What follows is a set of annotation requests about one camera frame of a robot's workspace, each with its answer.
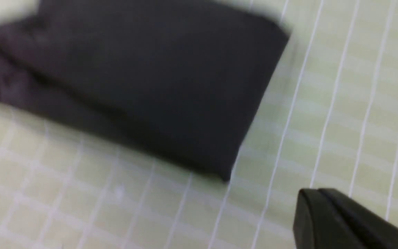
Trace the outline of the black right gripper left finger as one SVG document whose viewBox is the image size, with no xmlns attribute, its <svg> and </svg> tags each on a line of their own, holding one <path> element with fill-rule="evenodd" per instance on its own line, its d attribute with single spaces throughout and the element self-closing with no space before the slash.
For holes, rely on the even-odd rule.
<svg viewBox="0 0 398 249">
<path fill-rule="evenodd" d="M 293 234 L 297 249 L 365 248 L 333 204 L 316 189 L 300 189 Z"/>
</svg>

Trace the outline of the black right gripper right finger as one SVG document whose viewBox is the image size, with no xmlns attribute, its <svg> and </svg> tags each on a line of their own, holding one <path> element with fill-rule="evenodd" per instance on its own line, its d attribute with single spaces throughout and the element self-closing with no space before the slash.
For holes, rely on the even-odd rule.
<svg viewBox="0 0 398 249">
<path fill-rule="evenodd" d="M 398 227 L 333 188 L 320 188 L 354 235 L 368 249 L 398 249 Z"/>
</svg>

